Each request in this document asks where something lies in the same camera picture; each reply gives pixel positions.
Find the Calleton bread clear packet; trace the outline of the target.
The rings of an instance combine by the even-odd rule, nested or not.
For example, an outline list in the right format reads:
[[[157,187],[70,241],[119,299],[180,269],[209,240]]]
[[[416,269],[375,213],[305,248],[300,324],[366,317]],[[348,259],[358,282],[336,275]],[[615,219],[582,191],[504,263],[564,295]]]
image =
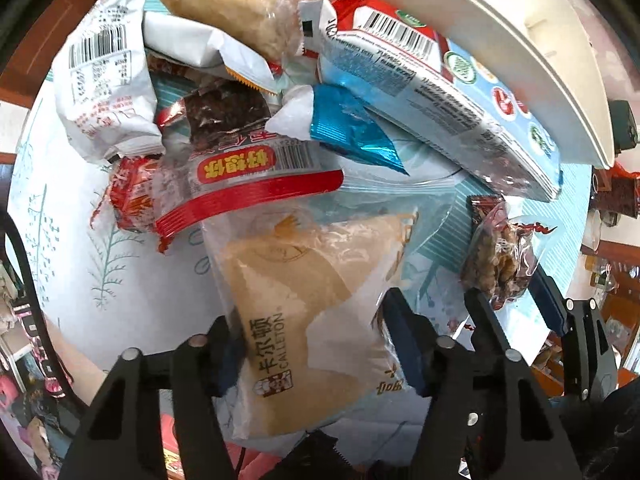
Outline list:
[[[309,211],[235,211],[203,222],[206,248],[244,337],[232,434],[314,429],[366,396],[405,390],[380,303],[400,284],[416,212],[318,223]]]

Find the white plastic storage bin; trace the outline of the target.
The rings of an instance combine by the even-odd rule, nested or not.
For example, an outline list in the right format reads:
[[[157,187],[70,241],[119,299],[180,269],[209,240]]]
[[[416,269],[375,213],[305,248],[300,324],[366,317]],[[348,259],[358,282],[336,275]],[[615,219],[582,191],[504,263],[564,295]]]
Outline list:
[[[608,99],[585,29],[566,0],[401,0],[524,101],[566,162],[608,169]]]

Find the red clear zip bag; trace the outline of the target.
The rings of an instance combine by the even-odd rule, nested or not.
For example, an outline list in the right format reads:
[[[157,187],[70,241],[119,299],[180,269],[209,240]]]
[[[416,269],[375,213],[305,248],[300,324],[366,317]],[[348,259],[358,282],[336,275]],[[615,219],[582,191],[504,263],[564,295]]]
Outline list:
[[[220,214],[336,191],[344,172],[314,141],[264,129],[200,152],[125,157],[103,194],[119,229],[152,233],[159,252],[180,232]]]

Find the blue foil snack packet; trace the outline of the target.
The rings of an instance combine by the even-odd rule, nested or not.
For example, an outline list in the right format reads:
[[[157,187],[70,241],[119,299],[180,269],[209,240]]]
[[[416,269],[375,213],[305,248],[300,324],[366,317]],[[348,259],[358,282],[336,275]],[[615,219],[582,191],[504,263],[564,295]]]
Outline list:
[[[342,87],[304,84],[288,90],[265,129],[317,142],[355,162],[406,172],[390,137],[356,96]]]

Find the blue white cookie box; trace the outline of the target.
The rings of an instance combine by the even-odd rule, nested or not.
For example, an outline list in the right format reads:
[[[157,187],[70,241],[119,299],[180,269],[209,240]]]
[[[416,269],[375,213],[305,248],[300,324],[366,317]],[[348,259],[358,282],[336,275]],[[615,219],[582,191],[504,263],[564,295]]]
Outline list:
[[[298,16],[322,82],[346,88],[498,193],[559,197],[552,137],[462,47],[382,0],[303,0]]]

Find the nut snack clear packet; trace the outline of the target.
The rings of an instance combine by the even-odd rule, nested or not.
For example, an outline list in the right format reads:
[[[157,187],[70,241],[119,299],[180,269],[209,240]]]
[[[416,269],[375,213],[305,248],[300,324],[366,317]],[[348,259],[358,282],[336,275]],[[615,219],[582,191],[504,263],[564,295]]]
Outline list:
[[[498,196],[472,195],[472,238],[462,264],[464,289],[477,288],[494,310],[524,295],[544,253],[558,238],[558,222],[511,217]]]

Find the white barcode snack bag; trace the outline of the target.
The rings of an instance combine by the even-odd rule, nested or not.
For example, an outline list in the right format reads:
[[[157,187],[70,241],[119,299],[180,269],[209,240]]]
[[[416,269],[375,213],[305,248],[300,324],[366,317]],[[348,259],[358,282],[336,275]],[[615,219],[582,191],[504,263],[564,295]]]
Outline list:
[[[87,162],[165,151],[143,42],[145,0],[99,0],[52,62],[56,111]]]

